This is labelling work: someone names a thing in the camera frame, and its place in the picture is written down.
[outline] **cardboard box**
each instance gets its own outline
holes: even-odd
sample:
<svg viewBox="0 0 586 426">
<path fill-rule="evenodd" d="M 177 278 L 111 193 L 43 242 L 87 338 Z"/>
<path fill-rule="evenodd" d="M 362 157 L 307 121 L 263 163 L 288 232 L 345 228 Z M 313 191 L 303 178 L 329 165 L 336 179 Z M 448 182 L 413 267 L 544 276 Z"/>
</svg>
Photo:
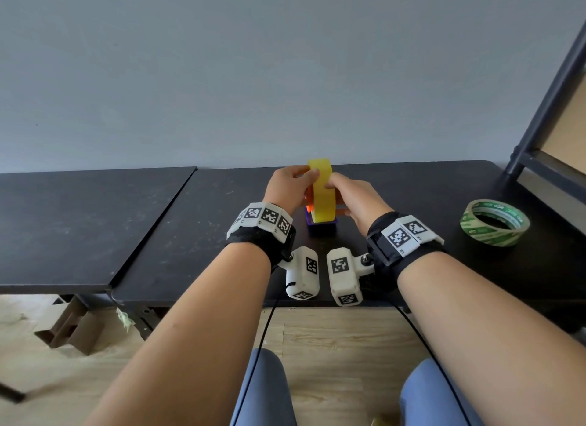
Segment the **cardboard box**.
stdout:
<svg viewBox="0 0 586 426">
<path fill-rule="evenodd" d="M 92 353 L 104 323 L 74 297 L 69 303 L 55 301 L 37 323 L 34 334 L 50 348 L 67 356 Z"/>
</svg>

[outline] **green tape roll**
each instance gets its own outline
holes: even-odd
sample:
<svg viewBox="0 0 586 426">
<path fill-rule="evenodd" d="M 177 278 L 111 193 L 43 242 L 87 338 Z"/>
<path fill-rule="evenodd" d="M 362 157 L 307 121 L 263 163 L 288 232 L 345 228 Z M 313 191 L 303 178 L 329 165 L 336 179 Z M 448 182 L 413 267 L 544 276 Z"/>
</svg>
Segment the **green tape roll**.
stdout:
<svg viewBox="0 0 586 426">
<path fill-rule="evenodd" d="M 488 225 L 480 221 L 477 215 L 493 218 L 509 228 Z M 466 234 L 484 244 L 497 247 L 515 245 L 529 226 L 529 218 L 521 210 L 492 199 L 470 202 L 460 219 L 460 227 Z"/>
</svg>

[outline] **table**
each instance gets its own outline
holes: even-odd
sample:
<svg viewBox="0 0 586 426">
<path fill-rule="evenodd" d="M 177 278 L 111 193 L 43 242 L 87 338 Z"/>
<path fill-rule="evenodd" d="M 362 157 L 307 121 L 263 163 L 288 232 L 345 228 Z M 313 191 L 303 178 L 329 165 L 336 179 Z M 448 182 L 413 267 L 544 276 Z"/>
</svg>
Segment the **table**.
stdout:
<svg viewBox="0 0 586 426">
<path fill-rule="evenodd" d="M 338 165 L 334 171 L 368 180 L 394 209 L 417 216 L 445 239 L 450 254 L 512 295 L 527 302 L 586 299 L 586 237 L 502 170 L 488 161 Z M 120 304 L 139 308 L 150 327 L 220 252 L 226 232 L 247 204 L 259 201 L 273 168 L 199 170 L 145 243 L 113 290 Z M 487 246 L 459 226 L 466 205 L 493 198 L 520 208 L 531 228 L 512 248 Z M 335 236 L 309 236 L 302 210 L 294 215 L 294 248 L 318 252 L 321 290 L 286 306 L 333 306 L 325 256 L 347 246 L 357 256 L 366 242 L 350 218 L 342 217 Z M 266 304 L 281 295 L 285 273 L 269 282 Z"/>
<path fill-rule="evenodd" d="M 195 170 L 0 174 L 0 293 L 111 289 Z"/>
</svg>

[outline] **floor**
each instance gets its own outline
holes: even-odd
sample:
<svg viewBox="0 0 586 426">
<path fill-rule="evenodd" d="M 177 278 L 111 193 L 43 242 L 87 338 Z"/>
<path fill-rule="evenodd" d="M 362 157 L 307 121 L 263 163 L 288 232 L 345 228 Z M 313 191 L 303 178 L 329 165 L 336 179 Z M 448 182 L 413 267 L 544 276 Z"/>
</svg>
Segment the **floor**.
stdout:
<svg viewBox="0 0 586 426">
<path fill-rule="evenodd" d="M 33 335 L 49 295 L 0 296 L 0 381 L 28 391 L 0 400 L 0 424 L 79 425 L 143 343 L 112 310 L 94 353 L 66 357 Z M 269 310 L 263 311 L 257 341 Z M 403 382 L 427 352 L 390 308 L 277 309 L 263 347 L 281 357 L 299 426 L 368 426 L 374 415 L 399 417 Z"/>
</svg>

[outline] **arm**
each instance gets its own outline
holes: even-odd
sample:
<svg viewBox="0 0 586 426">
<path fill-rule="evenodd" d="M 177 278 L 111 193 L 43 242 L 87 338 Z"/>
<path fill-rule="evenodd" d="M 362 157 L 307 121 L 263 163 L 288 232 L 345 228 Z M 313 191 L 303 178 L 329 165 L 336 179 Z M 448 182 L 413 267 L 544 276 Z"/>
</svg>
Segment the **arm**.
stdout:
<svg viewBox="0 0 586 426">
<path fill-rule="evenodd" d="M 392 211 L 368 183 L 333 173 L 329 186 L 365 236 Z M 442 365 L 487 425 L 584 423 L 580 343 L 442 252 L 411 263 L 397 283 Z"/>
<path fill-rule="evenodd" d="M 292 214 L 319 176 L 310 171 L 297 178 L 308 170 L 275 171 L 264 201 Z M 256 245 L 226 246 L 163 318 L 85 424 L 228 424 L 270 271 L 267 255 Z"/>
</svg>

